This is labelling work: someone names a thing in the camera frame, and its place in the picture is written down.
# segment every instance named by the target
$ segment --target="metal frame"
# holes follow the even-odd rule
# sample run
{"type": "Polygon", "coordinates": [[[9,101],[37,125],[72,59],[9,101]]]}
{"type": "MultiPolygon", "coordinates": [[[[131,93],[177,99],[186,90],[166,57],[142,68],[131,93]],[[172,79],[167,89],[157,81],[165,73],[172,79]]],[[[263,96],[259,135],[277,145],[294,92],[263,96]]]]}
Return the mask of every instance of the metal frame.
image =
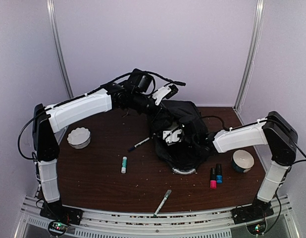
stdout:
{"type": "MultiPolygon", "coordinates": [[[[50,222],[49,219],[40,217],[40,208],[36,206],[37,198],[25,197],[19,224],[14,238],[24,236],[27,224],[45,229],[50,222]]],[[[287,196],[280,198],[282,204],[282,216],[285,216],[287,227],[292,238],[299,238],[293,210],[287,196]]],[[[279,204],[276,199],[272,200],[275,218],[279,212],[279,204]]],[[[140,237],[162,237],[162,238],[198,238],[216,237],[215,234],[225,234],[231,237],[231,229],[245,226],[246,224],[235,225],[232,219],[231,210],[234,207],[197,211],[197,212],[176,212],[161,213],[157,218],[153,213],[122,213],[102,210],[83,209],[84,214],[79,226],[72,225],[67,231],[71,237],[119,237],[119,238],[140,238],[140,237]]]]}
{"type": "Polygon", "coordinates": [[[251,72],[253,69],[253,60],[254,60],[254,56],[258,48],[258,40],[259,40],[261,27],[262,27],[264,5],[265,5],[264,0],[257,0],[248,59],[246,62],[244,73],[243,73],[243,78],[242,78],[241,86],[240,86],[239,93],[237,96],[237,100],[234,106],[234,109],[236,111],[239,111],[241,109],[242,100],[245,97],[245,93],[247,91],[246,90],[247,85],[249,83],[251,72]]]}
{"type": "Polygon", "coordinates": [[[53,37],[54,37],[54,43],[56,47],[59,68],[61,71],[61,75],[63,77],[67,96],[69,98],[73,98],[74,95],[73,95],[73,91],[69,83],[69,79],[68,79],[68,75],[67,75],[67,71],[65,67],[65,62],[64,62],[64,56],[63,56],[63,52],[60,46],[58,28],[57,28],[57,23],[56,23],[56,15],[55,15],[55,9],[54,9],[54,0],[47,0],[47,7],[48,7],[49,18],[50,18],[50,24],[51,24],[51,28],[53,32],[53,37]]]}

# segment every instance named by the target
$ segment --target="wooden tabletop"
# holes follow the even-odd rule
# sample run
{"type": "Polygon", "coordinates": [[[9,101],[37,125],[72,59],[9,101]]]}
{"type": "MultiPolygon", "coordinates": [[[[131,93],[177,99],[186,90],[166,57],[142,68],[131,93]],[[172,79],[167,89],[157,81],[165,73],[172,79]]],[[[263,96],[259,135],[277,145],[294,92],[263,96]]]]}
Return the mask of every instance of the wooden tabletop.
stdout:
{"type": "MultiPolygon", "coordinates": [[[[226,126],[240,126],[232,108],[199,108],[203,116],[222,117],[226,126]]],[[[158,159],[150,140],[133,152],[127,149],[148,137],[145,115],[115,110],[95,115],[69,127],[60,144],[58,185],[64,205],[120,212],[154,212],[168,189],[172,193],[161,212],[198,211],[251,203],[264,179],[264,169],[253,147],[245,148],[254,167],[245,174],[235,172],[230,159],[234,151],[210,157],[195,174],[173,174],[158,159]],[[68,133],[85,127],[91,143],[76,150],[67,142],[68,133]],[[122,174],[122,157],[128,157],[122,174]],[[209,188],[210,168],[222,164],[223,183],[209,188]]],[[[221,130],[218,119],[204,119],[209,131],[221,130]]]]}

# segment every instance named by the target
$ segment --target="white robot arm segment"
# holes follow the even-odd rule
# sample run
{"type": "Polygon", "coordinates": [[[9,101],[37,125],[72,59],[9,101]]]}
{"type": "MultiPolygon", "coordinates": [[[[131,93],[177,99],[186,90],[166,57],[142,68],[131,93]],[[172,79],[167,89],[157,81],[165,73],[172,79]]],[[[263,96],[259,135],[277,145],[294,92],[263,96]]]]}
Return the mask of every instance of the white robot arm segment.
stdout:
{"type": "Polygon", "coordinates": [[[89,96],[74,100],[62,106],[54,108],[55,104],[47,106],[49,121],[54,133],[79,120],[97,113],[103,113],[112,109],[111,96],[105,89],[101,89],[89,96]]]}
{"type": "Polygon", "coordinates": [[[265,124],[266,122],[260,122],[240,129],[222,130],[215,136],[213,145],[218,153],[253,145],[267,145],[267,140],[262,130],[265,124]]]}

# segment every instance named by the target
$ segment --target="pink marker cap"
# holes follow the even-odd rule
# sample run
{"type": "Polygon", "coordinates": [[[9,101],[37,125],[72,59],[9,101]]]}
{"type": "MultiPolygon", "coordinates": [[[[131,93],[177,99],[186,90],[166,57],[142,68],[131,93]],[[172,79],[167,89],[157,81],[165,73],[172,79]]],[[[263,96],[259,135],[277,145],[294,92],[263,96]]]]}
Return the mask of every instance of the pink marker cap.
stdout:
{"type": "Polygon", "coordinates": [[[210,188],[211,189],[216,189],[217,188],[217,181],[216,180],[211,180],[210,181],[210,188]]]}

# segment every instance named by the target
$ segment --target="white ceramic bowl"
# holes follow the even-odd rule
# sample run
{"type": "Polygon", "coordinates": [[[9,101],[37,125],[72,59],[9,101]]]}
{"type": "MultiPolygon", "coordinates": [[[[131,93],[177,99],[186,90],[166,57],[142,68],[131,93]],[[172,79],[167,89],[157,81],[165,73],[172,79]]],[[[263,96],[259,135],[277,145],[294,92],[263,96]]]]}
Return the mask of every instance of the white ceramic bowl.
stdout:
{"type": "Polygon", "coordinates": [[[231,165],[235,171],[246,173],[253,167],[254,158],[248,151],[237,150],[233,153],[231,165]]]}
{"type": "Polygon", "coordinates": [[[69,133],[67,141],[73,148],[83,149],[89,145],[90,139],[90,131],[84,127],[78,127],[69,133]]]}

